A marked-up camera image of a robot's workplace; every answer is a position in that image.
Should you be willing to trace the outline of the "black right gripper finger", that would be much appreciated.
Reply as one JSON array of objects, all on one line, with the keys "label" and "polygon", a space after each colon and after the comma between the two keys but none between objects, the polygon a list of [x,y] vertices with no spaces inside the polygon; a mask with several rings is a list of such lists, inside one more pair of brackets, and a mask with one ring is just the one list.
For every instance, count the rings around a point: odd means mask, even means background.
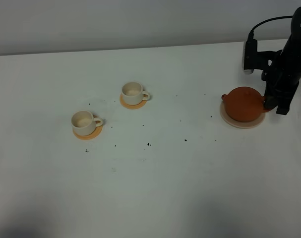
[{"label": "black right gripper finger", "polygon": [[276,114],[286,115],[289,112],[290,105],[291,105],[292,99],[296,93],[297,88],[298,88],[298,85],[295,85],[291,88],[276,92],[276,99],[278,102]]},{"label": "black right gripper finger", "polygon": [[264,109],[274,109],[277,107],[277,100],[271,93],[264,94]]}]

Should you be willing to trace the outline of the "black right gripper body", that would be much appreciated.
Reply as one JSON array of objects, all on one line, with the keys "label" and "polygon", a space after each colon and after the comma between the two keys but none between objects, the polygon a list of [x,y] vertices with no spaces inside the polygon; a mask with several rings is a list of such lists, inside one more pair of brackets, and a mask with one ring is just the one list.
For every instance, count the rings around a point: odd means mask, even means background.
[{"label": "black right gripper body", "polygon": [[262,80],[266,82],[266,99],[292,99],[301,78],[301,50],[258,52],[257,56],[272,61],[263,68]]}]

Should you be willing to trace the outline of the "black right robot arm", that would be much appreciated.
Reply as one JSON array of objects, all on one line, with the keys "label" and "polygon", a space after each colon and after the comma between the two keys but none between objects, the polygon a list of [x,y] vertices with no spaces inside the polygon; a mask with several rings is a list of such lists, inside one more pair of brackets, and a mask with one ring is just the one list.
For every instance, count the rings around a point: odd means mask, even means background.
[{"label": "black right robot arm", "polygon": [[293,14],[291,34],[281,51],[262,73],[266,82],[264,107],[286,115],[301,79],[301,7]]}]

